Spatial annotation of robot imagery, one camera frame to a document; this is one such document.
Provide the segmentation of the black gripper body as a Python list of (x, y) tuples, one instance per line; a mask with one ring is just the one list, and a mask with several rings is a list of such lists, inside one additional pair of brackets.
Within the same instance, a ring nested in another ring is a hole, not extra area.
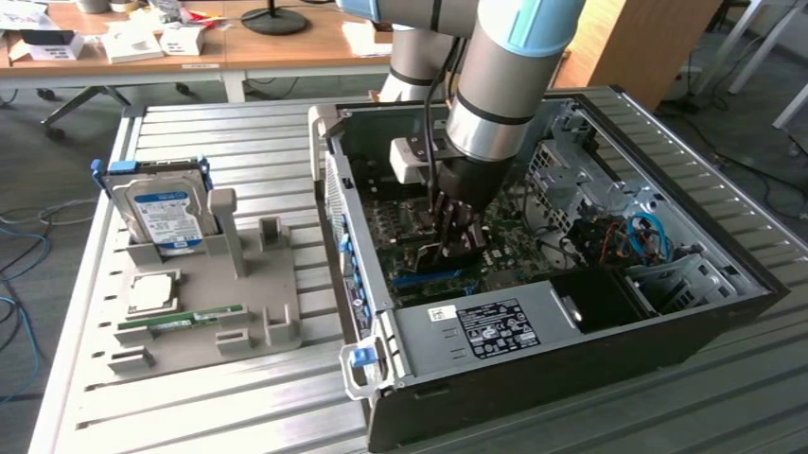
[(473, 209), (485, 209), (497, 196), (513, 161), (513, 158), (496, 162), (472, 158), (444, 160), (437, 174), (440, 190)]

